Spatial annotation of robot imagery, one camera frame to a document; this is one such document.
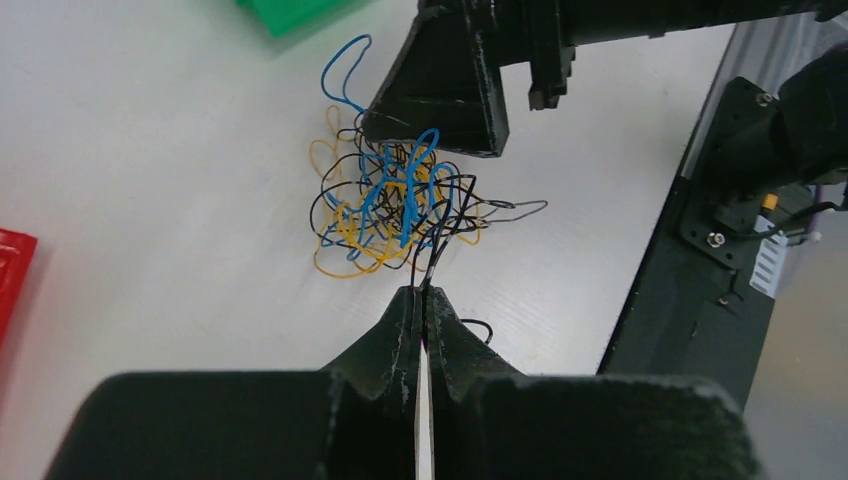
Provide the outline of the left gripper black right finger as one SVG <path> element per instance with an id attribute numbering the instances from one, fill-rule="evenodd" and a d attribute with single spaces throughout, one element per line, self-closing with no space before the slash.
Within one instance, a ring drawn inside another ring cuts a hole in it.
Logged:
<path id="1" fill-rule="evenodd" d="M 430 286 L 423 294 L 423 322 L 434 477 L 481 479 L 486 463 L 481 394 L 488 381 L 521 372 L 461 322 L 442 288 Z"/>

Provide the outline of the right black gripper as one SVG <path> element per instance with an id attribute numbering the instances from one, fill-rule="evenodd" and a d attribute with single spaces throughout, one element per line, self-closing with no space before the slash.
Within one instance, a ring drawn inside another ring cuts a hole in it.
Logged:
<path id="1" fill-rule="evenodd" d="M 555 109 L 567 93 L 580 45 L 813 12 L 847 11 L 845 1 L 498 1 L 496 54 L 527 62 L 532 110 Z M 406 39 L 363 118 L 372 142 L 411 142 L 436 129 L 442 150 L 502 155 L 509 136 L 501 74 L 487 36 L 487 1 L 421 1 Z"/>

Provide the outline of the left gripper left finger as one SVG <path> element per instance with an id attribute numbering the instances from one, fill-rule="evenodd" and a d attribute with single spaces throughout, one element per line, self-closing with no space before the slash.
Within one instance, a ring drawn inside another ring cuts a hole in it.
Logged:
<path id="1" fill-rule="evenodd" d="M 421 302 L 401 287 L 377 323 L 322 371 L 332 380 L 326 479 L 413 479 Z"/>

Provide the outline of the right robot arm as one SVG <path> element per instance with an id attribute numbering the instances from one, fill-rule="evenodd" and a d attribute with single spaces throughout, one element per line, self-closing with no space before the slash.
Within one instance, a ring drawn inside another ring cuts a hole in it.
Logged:
<path id="1" fill-rule="evenodd" d="M 528 63 L 533 110 L 567 93 L 580 45 L 813 13 L 843 1 L 422 1 L 364 118 L 375 142 L 440 133 L 440 146 L 498 157 L 509 136 L 501 70 Z M 808 64 L 779 89 L 773 110 L 739 125 L 713 157 L 715 182 L 737 192 L 812 182 L 847 164 L 847 52 Z"/>

